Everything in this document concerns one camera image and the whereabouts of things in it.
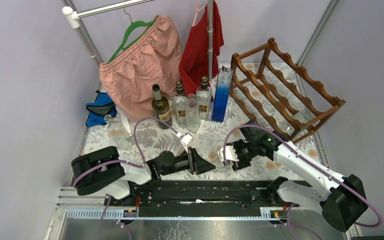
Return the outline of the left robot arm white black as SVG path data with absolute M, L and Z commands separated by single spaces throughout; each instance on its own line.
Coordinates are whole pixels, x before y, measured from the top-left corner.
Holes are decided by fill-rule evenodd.
M 71 168 L 74 176 L 72 186 L 79 196 L 103 193 L 128 206 L 135 200 L 130 182 L 144 185 L 177 172 L 200 175 L 216 167 L 202 158 L 195 148 L 179 155 L 163 151 L 145 164 L 138 164 L 120 159 L 117 148 L 109 146 L 75 158 L 71 161 Z

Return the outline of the clear glass wine bottle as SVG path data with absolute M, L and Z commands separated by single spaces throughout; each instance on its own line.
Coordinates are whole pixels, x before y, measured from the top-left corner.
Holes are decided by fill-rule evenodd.
M 292 118 L 297 120 L 301 124 L 306 124 L 310 120 L 312 120 L 315 115 L 309 109 L 300 110 L 298 113 L 294 114 Z M 295 131 L 294 127 L 288 123 L 286 120 L 279 124 L 279 128 L 286 134 L 292 135 Z

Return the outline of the small clear bottle bluish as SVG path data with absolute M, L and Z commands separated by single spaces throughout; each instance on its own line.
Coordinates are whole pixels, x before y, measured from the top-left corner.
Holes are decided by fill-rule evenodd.
M 217 158 L 214 158 L 212 163 L 216 166 L 216 168 L 225 168 L 225 162 L 224 161 L 220 161 L 220 159 L 217 157 Z

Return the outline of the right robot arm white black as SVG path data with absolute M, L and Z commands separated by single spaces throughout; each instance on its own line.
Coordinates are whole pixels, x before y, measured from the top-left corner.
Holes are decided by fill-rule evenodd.
M 311 159 L 277 131 L 270 131 L 252 122 L 239 126 L 244 139 L 225 142 L 219 151 L 233 168 L 246 168 L 256 156 L 280 163 L 303 178 L 309 185 L 299 185 L 278 177 L 267 191 L 273 206 L 295 203 L 323 216 L 339 232 L 346 232 L 368 209 L 362 180 L 354 174 L 346 177 Z

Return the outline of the small clear glass bottle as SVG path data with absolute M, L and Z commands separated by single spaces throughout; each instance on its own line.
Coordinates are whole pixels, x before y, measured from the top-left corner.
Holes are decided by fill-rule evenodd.
M 191 133 L 196 133 L 201 125 L 199 105 L 197 104 L 195 94 L 189 94 L 187 99 L 188 102 L 185 108 L 186 129 Z

